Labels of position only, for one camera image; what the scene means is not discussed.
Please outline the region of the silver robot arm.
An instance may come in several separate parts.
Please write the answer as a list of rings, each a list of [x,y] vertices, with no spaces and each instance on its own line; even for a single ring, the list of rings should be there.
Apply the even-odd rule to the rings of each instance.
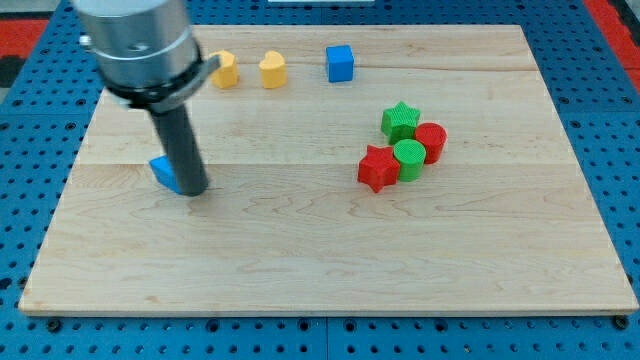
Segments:
[[[220,67],[205,59],[182,0],[75,0],[107,89],[130,108],[165,113],[192,96]]]

